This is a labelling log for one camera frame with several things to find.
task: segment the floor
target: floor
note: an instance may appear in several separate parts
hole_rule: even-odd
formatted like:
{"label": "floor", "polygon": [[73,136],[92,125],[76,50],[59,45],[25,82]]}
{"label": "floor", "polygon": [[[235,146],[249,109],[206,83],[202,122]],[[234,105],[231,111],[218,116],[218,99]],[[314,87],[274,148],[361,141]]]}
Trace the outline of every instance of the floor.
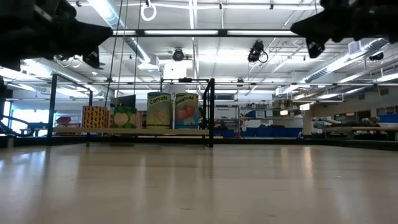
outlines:
{"label": "floor", "polygon": [[0,223],[398,223],[398,154],[330,146],[0,151]]}

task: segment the can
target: can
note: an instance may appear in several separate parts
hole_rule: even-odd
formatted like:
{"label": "can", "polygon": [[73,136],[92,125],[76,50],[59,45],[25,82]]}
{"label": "can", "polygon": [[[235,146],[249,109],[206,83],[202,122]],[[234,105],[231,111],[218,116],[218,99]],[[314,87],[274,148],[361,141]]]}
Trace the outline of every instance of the can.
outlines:
{"label": "can", "polygon": [[198,129],[199,99],[197,94],[175,95],[175,129]]}
{"label": "can", "polygon": [[148,93],[147,128],[170,129],[172,127],[171,94]]}
{"label": "can", "polygon": [[82,114],[83,128],[105,128],[106,108],[102,106],[84,106]]}
{"label": "can", "polygon": [[117,106],[113,110],[112,128],[137,128],[137,109],[128,106]]}

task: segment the wire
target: wire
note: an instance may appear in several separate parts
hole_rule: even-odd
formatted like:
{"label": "wire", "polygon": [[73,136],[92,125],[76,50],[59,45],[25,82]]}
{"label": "wire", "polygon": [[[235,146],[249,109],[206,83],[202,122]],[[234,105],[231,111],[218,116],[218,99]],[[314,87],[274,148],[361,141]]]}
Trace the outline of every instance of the wire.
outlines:
{"label": "wire", "polygon": [[[116,32],[119,32],[119,25],[120,25],[120,15],[122,14],[122,8],[120,7],[119,10],[119,19],[118,19],[118,28],[116,29]],[[109,89],[111,88],[111,82],[112,82],[112,69],[113,69],[113,62],[114,62],[114,52],[116,50],[116,42],[118,41],[117,38],[114,39],[114,44],[113,44],[113,52],[112,52],[112,62],[111,62],[111,71],[109,72],[109,78],[108,78],[108,89],[106,90],[106,96],[105,96],[105,107],[106,104],[108,103],[108,95],[109,95]]]}
{"label": "wire", "polygon": [[[129,7],[126,7],[126,16],[124,18],[124,22],[126,23],[126,27],[127,27],[127,15],[129,12]],[[123,31],[123,37],[126,36],[126,30]],[[121,58],[120,58],[120,67],[119,67],[119,79],[118,79],[118,93],[116,94],[116,102],[115,105],[118,105],[118,97],[119,97],[119,87],[120,87],[120,77],[122,76],[122,65],[123,65],[123,53],[124,53],[124,41],[122,42],[122,54],[121,54]]]}
{"label": "wire", "polygon": [[267,56],[267,59],[266,59],[265,61],[261,61],[261,60],[259,59],[259,62],[261,62],[261,63],[263,63],[263,64],[264,64],[264,63],[267,63],[267,62],[268,62],[268,59],[269,59],[267,52],[263,52],[262,55]]}
{"label": "wire", "polygon": [[[141,23],[140,18],[141,18],[141,11],[139,11],[139,15],[138,15],[137,29],[139,29],[139,25]],[[139,37],[137,37],[136,52],[138,50],[138,39],[139,39]],[[134,92],[133,92],[134,95],[136,94],[137,62],[138,62],[138,55],[136,55],[136,66],[134,66]]]}

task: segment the storage rack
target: storage rack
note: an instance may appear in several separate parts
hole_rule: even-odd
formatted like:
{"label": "storage rack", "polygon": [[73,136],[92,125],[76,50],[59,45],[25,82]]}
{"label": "storage rack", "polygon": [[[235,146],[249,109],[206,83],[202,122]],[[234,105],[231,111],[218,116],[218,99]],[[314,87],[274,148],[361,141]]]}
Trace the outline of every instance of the storage rack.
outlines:
{"label": "storage rack", "polygon": [[[62,78],[68,82],[71,82],[79,87],[85,88],[90,92],[88,106],[93,105],[93,92],[83,86],[69,80],[61,75],[54,74],[52,77],[52,88],[50,95],[50,109],[49,109],[49,124],[53,124],[54,119],[54,111],[55,111],[55,97],[56,97],[56,88],[57,88],[57,80],[58,78]],[[86,143],[87,146],[90,145],[90,133],[113,133],[113,134],[138,134],[138,135],[175,135],[175,136],[201,136],[202,143],[207,145],[208,147],[213,147],[214,145],[214,107],[215,107],[215,79],[179,79],[179,80],[170,80],[170,84],[173,82],[201,82],[207,83],[205,88],[205,92],[203,93],[203,119],[202,122],[207,124],[203,125],[201,129],[118,129],[118,128],[54,128],[53,126],[49,126],[48,134],[47,134],[47,144],[51,144],[53,138],[53,132],[58,133],[87,133],[86,135]]]}

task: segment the wooden shelf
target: wooden shelf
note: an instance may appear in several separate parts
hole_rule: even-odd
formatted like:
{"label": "wooden shelf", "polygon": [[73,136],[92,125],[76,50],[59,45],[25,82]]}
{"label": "wooden shelf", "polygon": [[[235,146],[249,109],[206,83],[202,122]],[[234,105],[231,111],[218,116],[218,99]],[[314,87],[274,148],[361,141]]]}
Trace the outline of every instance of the wooden shelf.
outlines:
{"label": "wooden shelf", "polygon": [[324,132],[352,132],[352,131],[397,131],[398,128],[381,128],[381,127],[332,127],[324,128]]}
{"label": "wooden shelf", "polygon": [[56,133],[113,133],[113,134],[181,134],[209,135],[201,129],[121,129],[121,128],[54,128]]}

